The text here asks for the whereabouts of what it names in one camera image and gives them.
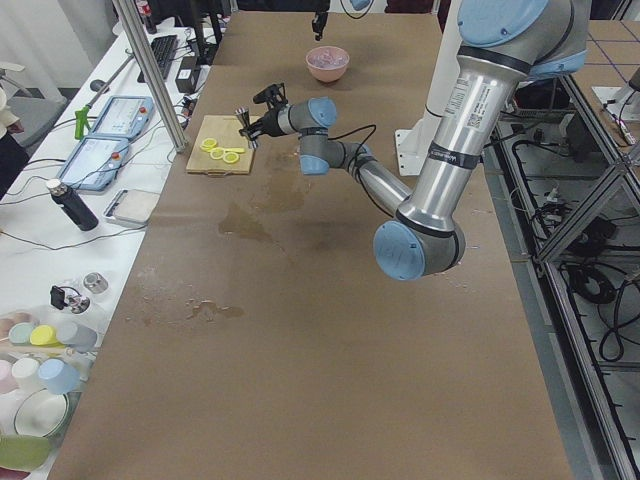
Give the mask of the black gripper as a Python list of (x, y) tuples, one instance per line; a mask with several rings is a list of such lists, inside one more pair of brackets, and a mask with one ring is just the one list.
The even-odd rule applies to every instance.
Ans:
[(327, 11), (318, 11), (315, 13), (314, 18), (311, 22), (311, 25), (312, 25), (314, 38), (316, 41), (321, 41), (323, 39), (324, 29), (326, 27), (327, 20), (328, 20)]
[(251, 122), (259, 129), (259, 136), (279, 137), (288, 135), (290, 133), (289, 111), (289, 107), (270, 109), (265, 115)]

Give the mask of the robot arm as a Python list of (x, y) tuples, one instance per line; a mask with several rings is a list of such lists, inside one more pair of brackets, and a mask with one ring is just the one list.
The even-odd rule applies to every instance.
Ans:
[(328, 97), (290, 104), (281, 85), (272, 84), (253, 98), (268, 106), (262, 117), (251, 121), (246, 108), (237, 109), (239, 132), (250, 148), (261, 135), (297, 135), (305, 175), (348, 171), (392, 217), (373, 240), (386, 275), (406, 281), (444, 272), (464, 254), (465, 238), (453, 213), (501, 109), (519, 83), (561, 77), (584, 65), (590, 9), (588, 1), (461, 3), (453, 21), (461, 35), (460, 73), (414, 188), (366, 145), (330, 139), (337, 110)]
[[(314, 18), (311, 22), (311, 27), (316, 41), (321, 41), (324, 37), (330, 4), (330, 0), (318, 0), (312, 8)], [(370, 12), (372, 5), (373, 2), (371, 0), (339, 1), (339, 12), (346, 14), (351, 19), (359, 20)]]

